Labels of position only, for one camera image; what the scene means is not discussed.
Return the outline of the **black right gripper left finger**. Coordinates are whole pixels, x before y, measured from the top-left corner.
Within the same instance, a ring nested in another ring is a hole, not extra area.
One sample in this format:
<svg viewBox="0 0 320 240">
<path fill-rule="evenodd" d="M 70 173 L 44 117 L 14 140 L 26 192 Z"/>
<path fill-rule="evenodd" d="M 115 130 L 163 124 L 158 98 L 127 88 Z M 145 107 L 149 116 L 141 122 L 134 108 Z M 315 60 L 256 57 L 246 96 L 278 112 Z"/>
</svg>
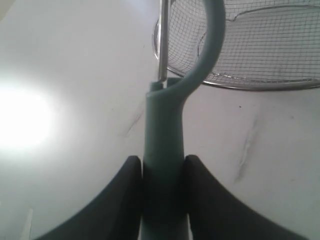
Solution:
<svg viewBox="0 0 320 240">
<path fill-rule="evenodd" d="M 129 156 L 111 182 L 81 211 L 41 240 L 136 240 L 143 202 L 141 160 Z"/>
</svg>

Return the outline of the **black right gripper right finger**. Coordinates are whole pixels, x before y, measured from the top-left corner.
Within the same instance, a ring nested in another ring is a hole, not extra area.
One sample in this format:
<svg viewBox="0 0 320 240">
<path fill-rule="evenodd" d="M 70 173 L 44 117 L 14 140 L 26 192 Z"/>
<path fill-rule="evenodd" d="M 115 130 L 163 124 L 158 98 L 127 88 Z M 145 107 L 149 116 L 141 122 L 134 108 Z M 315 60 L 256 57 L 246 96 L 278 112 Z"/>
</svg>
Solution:
<svg viewBox="0 0 320 240">
<path fill-rule="evenodd" d="M 303 240 L 232 195 L 196 155 L 183 166 L 187 211 L 195 240 Z"/>
</svg>

